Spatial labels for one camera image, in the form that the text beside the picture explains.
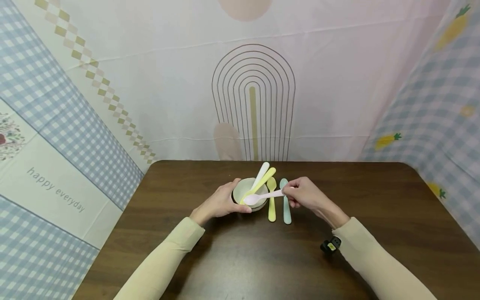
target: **beige sleeve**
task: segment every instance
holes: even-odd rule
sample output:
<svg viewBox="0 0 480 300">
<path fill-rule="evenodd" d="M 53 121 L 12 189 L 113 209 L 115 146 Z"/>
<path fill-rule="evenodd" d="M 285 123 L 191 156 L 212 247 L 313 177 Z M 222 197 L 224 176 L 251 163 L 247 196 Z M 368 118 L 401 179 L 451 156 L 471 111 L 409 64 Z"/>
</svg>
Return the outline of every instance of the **beige sleeve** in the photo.
<svg viewBox="0 0 480 300">
<path fill-rule="evenodd" d="M 372 287 L 378 299 L 436 299 L 356 218 L 333 230 L 333 234 L 342 241 L 339 249 L 346 261 Z"/>
<path fill-rule="evenodd" d="M 167 288 L 180 261 L 190 252 L 205 229 L 184 218 L 130 276 L 116 300 L 158 300 Z"/>
</svg>

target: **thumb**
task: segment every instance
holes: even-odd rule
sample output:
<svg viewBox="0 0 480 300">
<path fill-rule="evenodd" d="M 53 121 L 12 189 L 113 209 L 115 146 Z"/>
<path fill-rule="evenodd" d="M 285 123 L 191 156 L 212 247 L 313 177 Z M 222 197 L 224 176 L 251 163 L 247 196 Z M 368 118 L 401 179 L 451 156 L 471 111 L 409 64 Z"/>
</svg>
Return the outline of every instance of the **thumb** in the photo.
<svg viewBox="0 0 480 300">
<path fill-rule="evenodd" d="M 293 188 L 286 186 L 282 189 L 282 192 L 284 195 L 295 198 L 296 195 L 298 195 L 299 189 L 298 188 Z"/>
<path fill-rule="evenodd" d="M 249 214 L 252 212 L 252 209 L 248 205 L 234 204 L 233 211 L 242 214 Z"/>
</svg>

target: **spoon handle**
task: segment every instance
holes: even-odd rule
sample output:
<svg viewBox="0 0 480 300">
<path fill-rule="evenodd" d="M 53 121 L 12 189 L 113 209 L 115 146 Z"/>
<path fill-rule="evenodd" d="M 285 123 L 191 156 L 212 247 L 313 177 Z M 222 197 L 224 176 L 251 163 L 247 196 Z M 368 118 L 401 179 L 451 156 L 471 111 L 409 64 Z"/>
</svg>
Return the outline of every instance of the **spoon handle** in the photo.
<svg viewBox="0 0 480 300">
<path fill-rule="evenodd" d="M 287 196 L 283 197 L 283 222 L 287 225 L 292 223 L 292 215 L 290 214 L 290 205 L 288 205 Z"/>
<path fill-rule="evenodd" d="M 271 197 L 270 202 L 268 203 L 268 220 L 270 222 L 275 222 L 275 220 L 276 220 L 275 199 L 274 199 L 274 197 Z"/>
<path fill-rule="evenodd" d="M 251 194 L 255 194 L 255 192 L 258 191 L 258 189 L 267 182 L 267 180 L 275 174 L 276 169 L 275 168 L 270 168 L 265 175 L 260 179 L 260 181 L 253 187 L 253 189 L 250 190 Z"/>
<path fill-rule="evenodd" d="M 255 177 L 255 181 L 253 182 L 252 187 L 250 188 L 251 190 L 255 187 L 255 185 L 258 184 L 260 179 L 262 179 L 262 177 L 268 171 L 268 167 L 270 167 L 270 164 L 268 162 L 264 162 L 264 164 L 260 168 L 260 171 L 258 171 L 257 177 Z"/>
<path fill-rule="evenodd" d="M 281 196 L 285 196 L 285 195 L 283 194 L 282 190 L 278 190 L 278 191 L 275 191 L 275 192 L 270 192 L 270 193 L 267 193 L 267 194 L 259 195 L 259 200 L 263 199 L 263 198 L 281 197 Z"/>
</svg>

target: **blue gingham fabric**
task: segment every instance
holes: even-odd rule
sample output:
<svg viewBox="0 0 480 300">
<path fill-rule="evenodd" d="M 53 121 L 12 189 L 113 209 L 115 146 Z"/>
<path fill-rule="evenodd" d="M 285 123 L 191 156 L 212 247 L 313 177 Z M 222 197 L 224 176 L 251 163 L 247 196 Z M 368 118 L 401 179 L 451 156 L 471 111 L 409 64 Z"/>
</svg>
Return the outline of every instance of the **blue gingham fabric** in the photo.
<svg viewBox="0 0 480 300">
<path fill-rule="evenodd" d="M 437 49 L 445 30 L 452 28 L 467 5 L 464 30 Z M 382 137 L 396 134 L 397 139 L 381 146 Z M 400 161 L 415 168 L 480 249 L 478 1 L 451 3 L 418 65 L 367 142 L 362 159 Z"/>
<path fill-rule="evenodd" d="M 143 173 L 10 1 L 0 1 L 1 98 L 121 210 Z"/>
<path fill-rule="evenodd" d="M 0 299 L 69 299 L 98 255 L 0 195 Z"/>
</svg>

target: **bowl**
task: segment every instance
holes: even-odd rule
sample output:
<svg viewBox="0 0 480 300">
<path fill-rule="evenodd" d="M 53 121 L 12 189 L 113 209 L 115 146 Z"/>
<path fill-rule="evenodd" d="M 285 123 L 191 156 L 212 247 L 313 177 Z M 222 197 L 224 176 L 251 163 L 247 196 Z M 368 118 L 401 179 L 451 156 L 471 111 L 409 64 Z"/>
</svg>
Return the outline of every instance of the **bowl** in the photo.
<svg viewBox="0 0 480 300">
<path fill-rule="evenodd" d="M 240 204 L 242 197 L 250 190 L 254 181 L 255 178 L 244 178 L 239 181 L 232 193 L 232 198 L 235 203 Z M 255 194 L 263 195 L 266 193 L 268 193 L 267 186 L 262 185 Z M 262 207 L 265 206 L 265 203 L 267 203 L 267 199 L 261 199 L 254 205 L 249 206 L 252 208 L 252 212 L 256 212 L 257 210 L 262 209 Z"/>
</svg>

